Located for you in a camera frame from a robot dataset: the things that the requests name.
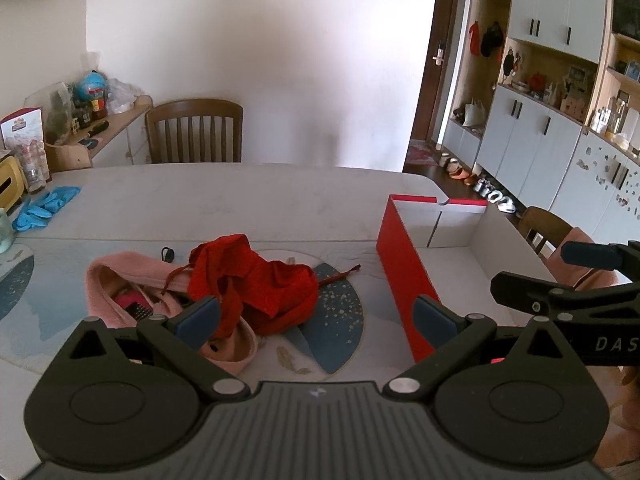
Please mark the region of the wooden side cabinet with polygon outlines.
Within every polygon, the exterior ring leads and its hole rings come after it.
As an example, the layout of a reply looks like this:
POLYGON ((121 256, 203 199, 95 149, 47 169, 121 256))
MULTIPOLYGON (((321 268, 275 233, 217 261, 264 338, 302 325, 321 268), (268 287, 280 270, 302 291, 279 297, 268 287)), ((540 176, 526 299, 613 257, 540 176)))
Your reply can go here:
POLYGON ((91 168, 127 167, 152 162, 145 114, 152 108, 149 96, 138 96, 134 107, 108 115, 68 137, 61 145, 46 145, 52 174, 91 168))

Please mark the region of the pink scarf on chair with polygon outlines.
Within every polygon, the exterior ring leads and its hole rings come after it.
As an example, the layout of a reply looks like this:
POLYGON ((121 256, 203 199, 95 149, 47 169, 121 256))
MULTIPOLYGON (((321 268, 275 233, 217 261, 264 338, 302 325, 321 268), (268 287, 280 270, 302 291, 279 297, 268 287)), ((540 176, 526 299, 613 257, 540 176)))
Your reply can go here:
POLYGON ((570 253, 570 260, 564 259, 567 243, 592 244, 593 240, 579 228, 573 228, 562 239, 561 244, 546 259, 544 264, 560 285, 570 286, 578 292, 588 292, 618 284, 618 277, 614 271, 599 270, 592 266, 584 266, 580 260, 570 253))

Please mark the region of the white wall cabinet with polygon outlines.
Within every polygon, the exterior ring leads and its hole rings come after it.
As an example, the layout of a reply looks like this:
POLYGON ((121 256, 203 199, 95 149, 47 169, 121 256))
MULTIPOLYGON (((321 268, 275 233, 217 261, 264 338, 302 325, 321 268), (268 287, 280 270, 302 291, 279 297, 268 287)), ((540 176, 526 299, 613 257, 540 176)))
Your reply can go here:
POLYGON ((441 146, 600 243, 639 234, 639 0, 470 0, 441 146))

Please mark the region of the blue rubber gloves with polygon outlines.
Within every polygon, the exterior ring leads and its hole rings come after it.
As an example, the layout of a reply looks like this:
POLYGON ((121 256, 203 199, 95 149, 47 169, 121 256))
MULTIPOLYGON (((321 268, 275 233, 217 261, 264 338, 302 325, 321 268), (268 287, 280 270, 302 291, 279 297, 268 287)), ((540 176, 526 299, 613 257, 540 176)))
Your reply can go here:
POLYGON ((45 228, 53 216, 79 193, 79 186, 57 186, 43 193, 36 200, 26 200, 17 217, 12 221, 12 228, 16 232, 45 228))

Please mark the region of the red cloth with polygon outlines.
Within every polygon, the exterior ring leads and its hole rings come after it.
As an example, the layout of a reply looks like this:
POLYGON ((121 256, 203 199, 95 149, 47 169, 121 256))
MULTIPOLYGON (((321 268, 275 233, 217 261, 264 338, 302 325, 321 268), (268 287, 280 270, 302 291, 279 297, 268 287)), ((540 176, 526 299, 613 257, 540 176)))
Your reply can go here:
MULTIPOLYGON (((349 272, 355 272, 354 266, 349 272)), ((189 261, 171 271, 165 283, 189 274, 186 296, 193 301, 218 300, 220 318, 214 339, 230 337, 241 320, 257 335, 282 333, 307 322, 314 314, 320 288, 349 276, 343 272, 320 280, 306 264, 266 260, 250 247, 244 234, 203 243, 189 261)))

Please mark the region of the blue globe toy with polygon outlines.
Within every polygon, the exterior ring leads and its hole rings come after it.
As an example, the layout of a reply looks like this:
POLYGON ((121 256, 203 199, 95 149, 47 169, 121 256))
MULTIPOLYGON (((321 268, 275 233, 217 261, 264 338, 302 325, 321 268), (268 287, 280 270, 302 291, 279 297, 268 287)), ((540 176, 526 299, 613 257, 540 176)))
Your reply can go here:
POLYGON ((75 84, 75 96, 79 101, 91 101, 90 94, 93 91, 104 92, 106 89, 105 78, 96 70, 88 73, 84 78, 75 84))

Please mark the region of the red and white cardboard box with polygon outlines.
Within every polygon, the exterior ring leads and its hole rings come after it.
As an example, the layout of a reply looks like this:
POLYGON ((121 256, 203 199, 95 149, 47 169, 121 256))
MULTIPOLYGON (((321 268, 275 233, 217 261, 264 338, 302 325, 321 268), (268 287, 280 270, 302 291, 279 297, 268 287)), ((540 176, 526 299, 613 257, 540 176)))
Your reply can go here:
POLYGON ((457 315, 481 313, 500 325, 523 326, 526 313, 499 306, 490 280, 501 271, 552 281, 553 276, 506 216, 484 200, 388 196, 376 250, 404 326, 413 359, 435 351, 444 323, 431 336, 416 328, 413 304, 430 296, 457 315))

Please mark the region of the yellow tissue box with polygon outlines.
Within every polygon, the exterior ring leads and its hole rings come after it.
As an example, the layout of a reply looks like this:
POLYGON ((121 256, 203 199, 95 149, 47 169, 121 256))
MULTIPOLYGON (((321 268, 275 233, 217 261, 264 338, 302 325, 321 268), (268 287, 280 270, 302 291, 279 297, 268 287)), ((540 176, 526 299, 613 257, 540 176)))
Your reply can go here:
POLYGON ((0 207, 10 211, 25 193, 25 178, 18 160, 6 156, 0 162, 0 207))

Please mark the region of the red snack box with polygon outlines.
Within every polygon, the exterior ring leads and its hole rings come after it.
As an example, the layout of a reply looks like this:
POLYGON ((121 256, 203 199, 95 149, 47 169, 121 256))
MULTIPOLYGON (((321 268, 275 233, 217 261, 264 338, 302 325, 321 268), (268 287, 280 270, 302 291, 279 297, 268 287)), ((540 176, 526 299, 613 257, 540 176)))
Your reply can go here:
POLYGON ((3 117, 1 135, 4 146, 18 158, 25 174, 39 170, 43 180, 51 180, 39 107, 23 107, 3 117))

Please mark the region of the wooden chair near cabinet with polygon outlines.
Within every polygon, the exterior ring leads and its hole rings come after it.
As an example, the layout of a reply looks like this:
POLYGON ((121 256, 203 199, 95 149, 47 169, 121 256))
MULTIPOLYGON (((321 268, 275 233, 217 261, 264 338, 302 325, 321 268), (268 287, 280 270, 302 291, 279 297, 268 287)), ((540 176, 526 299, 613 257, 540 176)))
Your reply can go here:
POLYGON ((547 259, 547 245, 558 248, 572 229, 562 218, 535 206, 527 207, 518 222, 518 232, 541 259, 547 259))

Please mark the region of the row of shoes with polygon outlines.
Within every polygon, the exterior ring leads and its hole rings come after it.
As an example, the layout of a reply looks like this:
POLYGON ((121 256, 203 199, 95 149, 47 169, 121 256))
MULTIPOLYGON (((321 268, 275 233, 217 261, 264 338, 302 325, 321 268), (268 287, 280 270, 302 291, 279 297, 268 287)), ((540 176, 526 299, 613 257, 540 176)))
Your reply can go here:
POLYGON ((488 203, 494 204, 504 214, 515 214, 516 203, 508 192, 498 188, 487 176, 474 174, 460 159, 445 152, 439 156, 438 166, 446 171, 451 180, 460 181, 488 203))

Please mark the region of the blue patterned table mat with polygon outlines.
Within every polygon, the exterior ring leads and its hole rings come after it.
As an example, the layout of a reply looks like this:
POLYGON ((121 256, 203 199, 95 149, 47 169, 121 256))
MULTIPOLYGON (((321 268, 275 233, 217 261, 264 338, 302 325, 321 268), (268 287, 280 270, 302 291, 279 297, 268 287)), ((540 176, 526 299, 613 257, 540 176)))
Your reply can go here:
MULTIPOLYGON (((123 252, 119 243, 44 240, 15 244, 1 255, 1 359, 41 374, 87 314, 85 274, 97 258, 123 252)), ((287 332, 258 338, 256 359, 241 373, 258 380, 326 379, 357 351, 363 307, 346 278, 326 285, 314 316, 287 332)))

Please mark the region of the brown wooden door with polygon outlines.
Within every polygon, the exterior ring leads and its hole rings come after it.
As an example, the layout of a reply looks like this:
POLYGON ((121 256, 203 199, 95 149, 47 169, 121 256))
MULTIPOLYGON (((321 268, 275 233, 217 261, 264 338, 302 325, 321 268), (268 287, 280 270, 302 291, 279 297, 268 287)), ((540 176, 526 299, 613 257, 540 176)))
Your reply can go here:
POLYGON ((445 94, 445 74, 454 34, 458 0, 435 0, 430 43, 416 104, 412 140, 433 141, 440 101, 445 94))

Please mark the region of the pink knitted hat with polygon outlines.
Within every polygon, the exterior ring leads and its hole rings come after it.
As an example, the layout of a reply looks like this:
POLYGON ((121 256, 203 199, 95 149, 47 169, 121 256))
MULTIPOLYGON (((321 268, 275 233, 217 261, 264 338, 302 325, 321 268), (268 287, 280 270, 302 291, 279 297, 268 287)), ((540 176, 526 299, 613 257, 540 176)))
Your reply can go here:
MULTIPOLYGON (((180 314, 191 272, 138 252, 119 252, 94 260, 85 276, 88 313, 102 318, 109 328, 134 327, 152 314, 168 318, 180 314)), ((258 341, 245 320, 231 335, 209 336, 198 352, 223 370, 236 375, 254 359, 258 341)))

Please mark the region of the dark wooden chair far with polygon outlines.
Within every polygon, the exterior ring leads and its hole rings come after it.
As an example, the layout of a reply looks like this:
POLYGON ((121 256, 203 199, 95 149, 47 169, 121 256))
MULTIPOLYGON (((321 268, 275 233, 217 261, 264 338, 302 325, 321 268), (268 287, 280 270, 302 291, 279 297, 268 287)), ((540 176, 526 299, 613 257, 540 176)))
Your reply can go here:
POLYGON ((153 164, 242 162, 244 108, 238 103, 171 101, 153 106, 144 119, 153 164))

